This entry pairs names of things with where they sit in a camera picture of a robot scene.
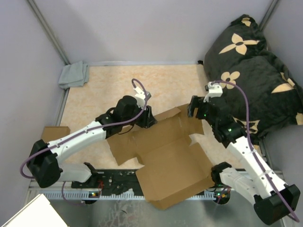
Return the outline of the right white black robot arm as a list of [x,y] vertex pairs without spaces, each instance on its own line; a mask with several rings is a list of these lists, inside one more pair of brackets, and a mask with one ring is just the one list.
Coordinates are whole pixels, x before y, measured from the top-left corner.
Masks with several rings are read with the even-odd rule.
[[249,201],[259,219],[271,225],[296,210],[300,190],[288,185],[268,166],[255,149],[249,146],[244,128],[235,122],[230,109],[222,97],[209,98],[192,96],[187,107],[189,117],[204,119],[212,128],[219,143],[229,150],[247,171],[240,174],[227,162],[215,165],[211,170],[211,182],[216,187],[233,188]]

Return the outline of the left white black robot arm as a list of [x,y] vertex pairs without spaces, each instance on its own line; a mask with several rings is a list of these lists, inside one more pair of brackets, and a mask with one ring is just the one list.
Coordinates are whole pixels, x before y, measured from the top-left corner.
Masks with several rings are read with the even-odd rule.
[[89,125],[63,138],[34,143],[26,166],[41,188],[56,182],[73,182],[92,188],[101,175],[90,163],[67,164],[65,160],[87,146],[121,133],[125,126],[150,128],[157,123],[149,105],[140,105],[133,96],[124,96]]

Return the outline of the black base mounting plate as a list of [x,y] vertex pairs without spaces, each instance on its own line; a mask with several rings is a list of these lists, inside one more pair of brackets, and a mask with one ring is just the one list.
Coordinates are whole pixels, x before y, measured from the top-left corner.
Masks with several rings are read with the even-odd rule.
[[135,196],[143,196],[135,169],[99,169],[92,173],[84,183],[74,181],[73,189],[95,188],[101,190],[101,195],[120,195],[128,190],[133,190]]

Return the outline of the grey folded cloth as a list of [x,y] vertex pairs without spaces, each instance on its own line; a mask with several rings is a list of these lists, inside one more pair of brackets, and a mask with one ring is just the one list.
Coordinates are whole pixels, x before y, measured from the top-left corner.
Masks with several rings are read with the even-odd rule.
[[83,61],[64,66],[58,86],[62,89],[82,87],[89,82],[89,65]]

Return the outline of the small folded cardboard box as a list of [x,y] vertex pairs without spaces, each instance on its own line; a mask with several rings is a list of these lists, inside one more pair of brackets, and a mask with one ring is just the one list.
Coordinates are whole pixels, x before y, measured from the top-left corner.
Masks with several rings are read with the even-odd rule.
[[44,127],[41,139],[44,142],[58,140],[69,135],[71,132],[68,126],[46,126]]

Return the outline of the aluminium frame rail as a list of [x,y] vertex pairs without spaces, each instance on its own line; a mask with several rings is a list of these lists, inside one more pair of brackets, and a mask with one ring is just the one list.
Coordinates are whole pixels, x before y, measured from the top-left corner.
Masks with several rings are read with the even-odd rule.
[[51,200],[82,200],[87,204],[97,200],[146,200],[160,209],[166,209],[184,200],[211,200],[218,204],[226,204],[232,189],[223,184],[215,184],[210,177],[194,184],[189,184],[187,181],[181,183],[177,180],[169,183],[161,179],[158,183],[152,184],[147,181],[147,177],[143,177],[142,182],[139,181],[143,196],[135,196],[131,189],[120,195],[103,196],[100,189],[73,189],[71,183],[68,182],[62,188],[59,188],[60,182],[47,188],[40,188],[36,181],[32,181],[31,189],[36,189]]

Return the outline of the white board corner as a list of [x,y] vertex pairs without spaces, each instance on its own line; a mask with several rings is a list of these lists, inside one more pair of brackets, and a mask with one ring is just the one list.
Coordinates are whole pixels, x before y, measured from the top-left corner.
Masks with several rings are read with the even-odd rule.
[[3,227],[68,227],[61,216],[52,207],[50,201],[38,194]]

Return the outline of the brown cardboard box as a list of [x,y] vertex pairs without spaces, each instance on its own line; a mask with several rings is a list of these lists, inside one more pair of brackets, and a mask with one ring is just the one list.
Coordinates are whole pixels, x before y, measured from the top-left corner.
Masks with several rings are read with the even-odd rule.
[[187,104],[155,116],[157,123],[148,129],[134,128],[107,139],[118,165],[137,158],[137,170],[145,199],[165,210],[214,185],[213,164],[190,135],[203,134],[197,118],[189,118]]

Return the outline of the black floral pillow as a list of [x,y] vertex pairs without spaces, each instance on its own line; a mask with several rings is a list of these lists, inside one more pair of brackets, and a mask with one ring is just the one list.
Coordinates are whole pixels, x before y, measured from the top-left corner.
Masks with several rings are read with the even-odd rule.
[[220,81],[234,120],[254,144],[270,132],[303,123],[303,89],[267,48],[255,19],[232,21],[204,57],[209,81]]

